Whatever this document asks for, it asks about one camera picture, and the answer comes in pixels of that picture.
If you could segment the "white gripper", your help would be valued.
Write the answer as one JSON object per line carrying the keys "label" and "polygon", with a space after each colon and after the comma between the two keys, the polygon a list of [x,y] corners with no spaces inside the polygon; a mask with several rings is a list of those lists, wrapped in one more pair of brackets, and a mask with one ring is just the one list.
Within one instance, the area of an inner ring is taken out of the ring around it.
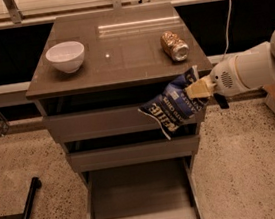
{"label": "white gripper", "polygon": [[210,72],[210,76],[204,76],[190,84],[186,91],[190,98],[206,98],[217,94],[229,97],[242,91],[240,80],[235,70],[235,58],[228,58],[219,62]]}

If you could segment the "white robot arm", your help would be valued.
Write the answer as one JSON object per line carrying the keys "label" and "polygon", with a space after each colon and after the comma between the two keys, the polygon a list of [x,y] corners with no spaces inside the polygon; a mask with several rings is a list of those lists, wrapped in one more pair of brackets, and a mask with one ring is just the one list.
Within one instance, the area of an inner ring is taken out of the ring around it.
{"label": "white robot arm", "polygon": [[270,42],[234,54],[185,89],[190,98],[226,97],[275,84],[275,30]]}

